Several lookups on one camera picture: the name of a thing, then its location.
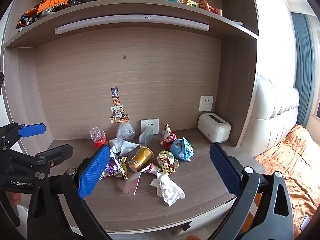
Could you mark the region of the upper white wall socket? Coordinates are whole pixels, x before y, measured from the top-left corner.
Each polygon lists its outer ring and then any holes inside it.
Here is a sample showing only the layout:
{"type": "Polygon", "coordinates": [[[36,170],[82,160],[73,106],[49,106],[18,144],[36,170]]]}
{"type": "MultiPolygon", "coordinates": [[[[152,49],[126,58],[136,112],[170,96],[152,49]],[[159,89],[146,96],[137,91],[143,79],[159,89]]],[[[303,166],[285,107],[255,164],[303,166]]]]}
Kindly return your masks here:
{"type": "Polygon", "coordinates": [[[212,110],[213,106],[213,96],[200,96],[200,101],[199,101],[199,112],[208,112],[212,110]]]}

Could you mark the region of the white wall socket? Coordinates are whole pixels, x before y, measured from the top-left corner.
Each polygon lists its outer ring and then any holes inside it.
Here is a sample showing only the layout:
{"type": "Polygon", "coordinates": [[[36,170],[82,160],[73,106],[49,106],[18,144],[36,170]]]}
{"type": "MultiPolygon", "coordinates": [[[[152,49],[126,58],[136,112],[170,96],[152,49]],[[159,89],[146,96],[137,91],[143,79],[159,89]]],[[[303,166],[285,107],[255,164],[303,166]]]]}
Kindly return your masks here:
{"type": "Polygon", "coordinates": [[[141,132],[144,132],[147,128],[152,129],[153,135],[159,133],[159,119],[145,119],[140,121],[141,132]]]}
{"type": "Polygon", "coordinates": [[[208,112],[212,110],[213,106],[213,96],[200,96],[200,101],[199,101],[199,112],[208,112]]]}

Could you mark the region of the clear plastic bag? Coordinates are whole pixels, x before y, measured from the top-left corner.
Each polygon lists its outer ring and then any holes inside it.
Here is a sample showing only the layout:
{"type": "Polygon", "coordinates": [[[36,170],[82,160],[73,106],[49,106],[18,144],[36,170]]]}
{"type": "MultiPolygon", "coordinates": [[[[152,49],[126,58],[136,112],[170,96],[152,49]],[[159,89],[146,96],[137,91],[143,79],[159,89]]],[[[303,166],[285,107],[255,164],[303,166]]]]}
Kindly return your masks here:
{"type": "Polygon", "coordinates": [[[123,122],[118,126],[117,137],[123,140],[131,140],[136,135],[134,128],[129,122],[123,122]]]}

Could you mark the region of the teal curtain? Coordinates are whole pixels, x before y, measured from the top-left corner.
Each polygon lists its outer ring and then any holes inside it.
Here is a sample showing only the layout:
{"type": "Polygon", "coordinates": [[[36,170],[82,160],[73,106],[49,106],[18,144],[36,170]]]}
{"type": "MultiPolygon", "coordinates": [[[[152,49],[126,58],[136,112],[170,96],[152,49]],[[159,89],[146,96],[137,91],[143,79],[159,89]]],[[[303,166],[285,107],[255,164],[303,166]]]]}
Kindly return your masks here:
{"type": "Polygon", "coordinates": [[[296,41],[296,81],[299,91],[297,124],[306,128],[315,89],[315,56],[310,24],[305,14],[291,14],[296,41]]]}

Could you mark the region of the silver white foil wrapper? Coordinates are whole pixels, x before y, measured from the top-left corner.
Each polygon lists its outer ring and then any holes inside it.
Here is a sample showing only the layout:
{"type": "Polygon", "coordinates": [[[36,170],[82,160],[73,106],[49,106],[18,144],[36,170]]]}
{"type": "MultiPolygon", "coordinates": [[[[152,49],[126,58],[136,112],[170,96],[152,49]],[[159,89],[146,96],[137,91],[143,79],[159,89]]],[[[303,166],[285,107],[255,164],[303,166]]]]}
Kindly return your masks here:
{"type": "Polygon", "coordinates": [[[109,141],[111,150],[115,156],[123,156],[139,146],[134,142],[129,142],[121,138],[114,138],[109,141]]]}

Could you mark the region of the clear plastic bottle red label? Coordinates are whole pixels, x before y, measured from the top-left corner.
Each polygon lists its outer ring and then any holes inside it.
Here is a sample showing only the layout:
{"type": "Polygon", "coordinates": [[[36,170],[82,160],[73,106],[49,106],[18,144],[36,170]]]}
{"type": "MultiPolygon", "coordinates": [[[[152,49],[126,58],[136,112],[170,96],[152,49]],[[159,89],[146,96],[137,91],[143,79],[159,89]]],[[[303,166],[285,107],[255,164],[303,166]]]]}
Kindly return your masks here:
{"type": "Polygon", "coordinates": [[[95,147],[98,149],[102,145],[109,145],[106,133],[103,129],[98,127],[93,127],[90,130],[91,139],[95,144],[95,147]]]}

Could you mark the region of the lower white wall socket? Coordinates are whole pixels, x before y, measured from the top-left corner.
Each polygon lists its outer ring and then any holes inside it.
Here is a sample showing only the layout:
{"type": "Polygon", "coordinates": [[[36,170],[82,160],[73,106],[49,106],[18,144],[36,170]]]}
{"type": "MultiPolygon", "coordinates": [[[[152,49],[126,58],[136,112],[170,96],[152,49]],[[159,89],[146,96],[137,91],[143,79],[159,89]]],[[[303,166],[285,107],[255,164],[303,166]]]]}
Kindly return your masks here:
{"type": "Polygon", "coordinates": [[[153,135],[159,133],[159,119],[145,119],[140,121],[141,132],[144,132],[147,128],[152,129],[153,135]]]}

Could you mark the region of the colourful candy wrapper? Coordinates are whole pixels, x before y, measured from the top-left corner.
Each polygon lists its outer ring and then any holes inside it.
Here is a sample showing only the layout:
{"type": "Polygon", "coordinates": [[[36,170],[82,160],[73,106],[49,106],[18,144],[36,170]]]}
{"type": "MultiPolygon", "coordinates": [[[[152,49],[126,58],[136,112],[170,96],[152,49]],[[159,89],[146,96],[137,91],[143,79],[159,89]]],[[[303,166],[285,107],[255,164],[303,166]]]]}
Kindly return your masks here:
{"type": "Polygon", "coordinates": [[[180,163],[170,151],[161,151],[157,155],[157,162],[163,174],[171,174],[176,172],[180,163]]]}

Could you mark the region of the blue snack bag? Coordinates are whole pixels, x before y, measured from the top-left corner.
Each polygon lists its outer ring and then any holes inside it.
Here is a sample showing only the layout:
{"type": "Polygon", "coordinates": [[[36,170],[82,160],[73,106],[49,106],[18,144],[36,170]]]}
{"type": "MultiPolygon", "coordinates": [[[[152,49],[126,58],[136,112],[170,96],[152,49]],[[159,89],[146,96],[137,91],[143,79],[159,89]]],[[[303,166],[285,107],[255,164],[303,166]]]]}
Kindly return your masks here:
{"type": "Polygon", "coordinates": [[[175,158],[182,161],[190,161],[194,155],[193,147],[185,137],[175,140],[170,147],[170,151],[175,158]]]}

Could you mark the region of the purple snack wrapper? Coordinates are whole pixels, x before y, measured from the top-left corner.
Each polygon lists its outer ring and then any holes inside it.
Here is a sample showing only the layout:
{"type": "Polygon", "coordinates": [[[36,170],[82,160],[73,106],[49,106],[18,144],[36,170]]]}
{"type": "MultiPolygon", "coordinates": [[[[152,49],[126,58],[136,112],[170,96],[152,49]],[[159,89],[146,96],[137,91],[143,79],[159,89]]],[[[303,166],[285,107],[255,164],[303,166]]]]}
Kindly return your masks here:
{"type": "Polygon", "coordinates": [[[128,180],[128,170],[126,167],[127,157],[115,157],[110,158],[110,161],[104,168],[104,171],[99,177],[99,180],[102,180],[105,177],[118,177],[128,180]]]}

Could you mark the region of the white under-shelf light bar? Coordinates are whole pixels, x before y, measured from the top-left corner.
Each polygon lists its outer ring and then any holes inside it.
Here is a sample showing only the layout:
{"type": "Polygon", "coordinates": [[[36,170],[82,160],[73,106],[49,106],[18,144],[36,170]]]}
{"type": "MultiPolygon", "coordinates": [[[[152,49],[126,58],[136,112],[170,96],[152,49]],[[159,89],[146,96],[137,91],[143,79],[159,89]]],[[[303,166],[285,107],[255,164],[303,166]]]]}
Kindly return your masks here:
{"type": "Polygon", "coordinates": [[[127,14],[127,15],[112,15],[89,18],[85,20],[76,21],[73,23],[61,25],[54,30],[55,35],[61,35],[70,31],[84,29],[88,27],[95,27],[99,25],[118,24],[118,23],[154,23],[167,24],[179,27],[186,27],[200,31],[209,31],[208,24],[186,20],[177,17],[161,16],[161,15],[142,15],[142,14],[127,14]]]}

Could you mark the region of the white drawer cabinet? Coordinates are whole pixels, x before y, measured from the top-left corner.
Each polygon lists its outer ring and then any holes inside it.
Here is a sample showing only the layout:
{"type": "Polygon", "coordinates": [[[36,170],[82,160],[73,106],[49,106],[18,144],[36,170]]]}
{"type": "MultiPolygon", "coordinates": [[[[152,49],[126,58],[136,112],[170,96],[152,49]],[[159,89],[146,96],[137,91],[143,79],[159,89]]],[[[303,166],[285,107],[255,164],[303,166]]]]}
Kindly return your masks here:
{"type": "Polygon", "coordinates": [[[151,233],[161,230],[169,230],[173,236],[181,236],[186,233],[190,233],[194,230],[200,229],[222,217],[234,204],[235,197],[228,202],[225,202],[214,209],[211,209],[203,214],[200,214],[194,218],[184,220],[182,222],[174,223],[171,225],[159,226],[150,229],[138,229],[131,231],[110,231],[106,230],[107,233],[113,235],[131,235],[139,233],[151,233]]]}

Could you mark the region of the anime sticker strip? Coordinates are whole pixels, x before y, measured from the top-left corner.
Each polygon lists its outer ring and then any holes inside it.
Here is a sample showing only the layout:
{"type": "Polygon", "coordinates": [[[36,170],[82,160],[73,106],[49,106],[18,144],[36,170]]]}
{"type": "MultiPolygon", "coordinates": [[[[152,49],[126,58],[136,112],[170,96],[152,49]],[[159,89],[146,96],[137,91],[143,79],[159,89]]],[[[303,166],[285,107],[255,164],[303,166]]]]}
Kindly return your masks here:
{"type": "Polygon", "coordinates": [[[129,122],[129,115],[125,113],[123,105],[120,103],[119,90],[117,87],[111,88],[113,106],[111,107],[110,120],[112,124],[129,122]]]}

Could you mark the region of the white tissue box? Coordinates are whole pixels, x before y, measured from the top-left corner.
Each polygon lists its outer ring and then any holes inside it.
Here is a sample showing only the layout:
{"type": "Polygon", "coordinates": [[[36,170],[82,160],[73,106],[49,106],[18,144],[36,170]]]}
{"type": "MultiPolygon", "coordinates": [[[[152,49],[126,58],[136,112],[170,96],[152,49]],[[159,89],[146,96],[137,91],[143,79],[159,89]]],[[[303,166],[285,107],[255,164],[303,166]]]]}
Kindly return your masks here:
{"type": "Polygon", "coordinates": [[[211,143],[223,143],[229,138],[231,125],[215,113],[204,113],[199,116],[197,129],[211,143]]]}

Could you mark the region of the red toy figure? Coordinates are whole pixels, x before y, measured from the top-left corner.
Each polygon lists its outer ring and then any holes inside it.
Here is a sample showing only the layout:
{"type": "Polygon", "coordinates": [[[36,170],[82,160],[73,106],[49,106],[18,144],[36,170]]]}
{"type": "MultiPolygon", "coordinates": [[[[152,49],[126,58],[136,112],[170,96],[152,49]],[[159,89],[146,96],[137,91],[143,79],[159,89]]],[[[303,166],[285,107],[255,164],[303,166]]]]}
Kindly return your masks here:
{"type": "Polygon", "coordinates": [[[222,10],[218,9],[218,8],[211,7],[206,0],[200,0],[199,1],[199,7],[201,9],[206,10],[206,11],[209,11],[209,12],[212,12],[214,14],[222,16],[222,10]]]}

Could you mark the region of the red snack wrapper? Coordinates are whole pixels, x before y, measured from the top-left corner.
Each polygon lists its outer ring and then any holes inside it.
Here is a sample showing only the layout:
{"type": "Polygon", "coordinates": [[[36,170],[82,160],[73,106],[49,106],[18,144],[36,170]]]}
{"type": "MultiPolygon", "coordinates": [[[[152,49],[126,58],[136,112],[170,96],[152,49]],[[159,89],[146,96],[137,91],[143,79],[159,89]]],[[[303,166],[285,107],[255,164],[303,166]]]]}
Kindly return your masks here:
{"type": "Polygon", "coordinates": [[[166,149],[170,149],[172,143],[177,140],[176,134],[171,130],[168,124],[165,124],[162,135],[161,145],[166,149]]]}

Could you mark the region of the white tissue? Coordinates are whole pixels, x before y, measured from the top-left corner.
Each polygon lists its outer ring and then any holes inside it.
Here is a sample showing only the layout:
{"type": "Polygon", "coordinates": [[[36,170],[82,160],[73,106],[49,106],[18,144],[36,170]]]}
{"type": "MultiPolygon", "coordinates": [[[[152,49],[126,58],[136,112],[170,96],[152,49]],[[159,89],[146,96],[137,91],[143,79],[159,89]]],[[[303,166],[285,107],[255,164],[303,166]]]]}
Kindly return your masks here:
{"type": "Polygon", "coordinates": [[[150,185],[156,188],[157,196],[162,197],[168,206],[179,199],[185,199],[185,192],[167,174],[160,175],[150,185]]]}

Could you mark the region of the orange bed cover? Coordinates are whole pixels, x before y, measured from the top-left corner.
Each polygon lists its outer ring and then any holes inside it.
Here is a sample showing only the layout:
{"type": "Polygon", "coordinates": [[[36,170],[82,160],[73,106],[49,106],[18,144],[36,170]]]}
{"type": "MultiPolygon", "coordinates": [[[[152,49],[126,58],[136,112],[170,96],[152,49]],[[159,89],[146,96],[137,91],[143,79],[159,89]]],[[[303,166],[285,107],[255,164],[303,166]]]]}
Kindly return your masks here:
{"type": "Polygon", "coordinates": [[[319,207],[319,145],[303,126],[296,125],[276,146],[255,157],[266,174],[282,173],[290,195],[294,237],[319,207]]]}

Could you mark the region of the wooden shelf unit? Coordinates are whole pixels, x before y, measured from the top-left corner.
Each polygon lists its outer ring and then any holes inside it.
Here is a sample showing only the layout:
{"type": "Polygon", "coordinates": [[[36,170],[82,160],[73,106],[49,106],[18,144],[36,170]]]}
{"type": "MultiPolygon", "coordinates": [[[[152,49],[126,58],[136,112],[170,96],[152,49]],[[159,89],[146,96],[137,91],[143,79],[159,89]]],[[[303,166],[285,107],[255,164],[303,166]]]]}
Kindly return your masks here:
{"type": "Polygon", "coordinates": [[[21,139],[25,153],[54,140],[88,139],[110,120],[111,88],[130,124],[159,119],[173,130],[195,128],[200,96],[213,96],[213,111],[231,125],[240,144],[256,83],[257,15],[254,0],[222,0],[223,16],[166,0],[98,0],[55,12],[22,31],[21,13],[36,0],[13,0],[4,25],[1,70],[8,118],[42,122],[43,135],[21,139]],[[112,15],[161,15],[208,24],[209,31],[154,23],[118,23],[55,35],[61,25],[112,15]]]}

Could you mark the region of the orange juice cup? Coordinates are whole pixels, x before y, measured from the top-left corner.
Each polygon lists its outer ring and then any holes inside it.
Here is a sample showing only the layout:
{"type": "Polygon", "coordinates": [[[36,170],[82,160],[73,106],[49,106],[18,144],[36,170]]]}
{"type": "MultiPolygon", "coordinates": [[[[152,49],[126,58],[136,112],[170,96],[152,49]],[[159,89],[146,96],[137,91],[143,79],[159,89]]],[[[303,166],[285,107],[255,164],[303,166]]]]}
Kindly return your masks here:
{"type": "Polygon", "coordinates": [[[140,149],[129,161],[129,168],[138,172],[151,158],[153,158],[153,151],[146,146],[140,146],[140,149]]]}

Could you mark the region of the clear folded plastic piece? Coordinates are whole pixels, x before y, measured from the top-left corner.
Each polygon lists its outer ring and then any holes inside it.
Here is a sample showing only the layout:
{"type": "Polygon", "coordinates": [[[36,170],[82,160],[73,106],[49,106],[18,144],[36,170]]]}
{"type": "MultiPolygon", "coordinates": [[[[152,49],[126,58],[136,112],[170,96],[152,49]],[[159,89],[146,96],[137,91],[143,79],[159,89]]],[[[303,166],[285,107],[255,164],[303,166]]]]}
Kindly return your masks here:
{"type": "Polygon", "coordinates": [[[153,129],[152,128],[146,128],[141,135],[139,136],[139,144],[140,146],[147,146],[153,137],[153,129]]]}

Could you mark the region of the beige padded headboard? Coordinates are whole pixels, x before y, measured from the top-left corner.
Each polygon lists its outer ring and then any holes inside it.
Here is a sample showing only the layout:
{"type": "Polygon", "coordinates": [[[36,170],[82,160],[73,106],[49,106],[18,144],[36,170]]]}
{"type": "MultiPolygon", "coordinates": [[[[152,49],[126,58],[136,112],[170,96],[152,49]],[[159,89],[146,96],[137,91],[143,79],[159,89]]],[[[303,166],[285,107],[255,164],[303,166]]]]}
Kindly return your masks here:
{"type": "Polygon", "coordinates": [[[299,91],[258,76],[252,113],[241,146],[256,157],[281,142],[297,122],[299,91]]]}

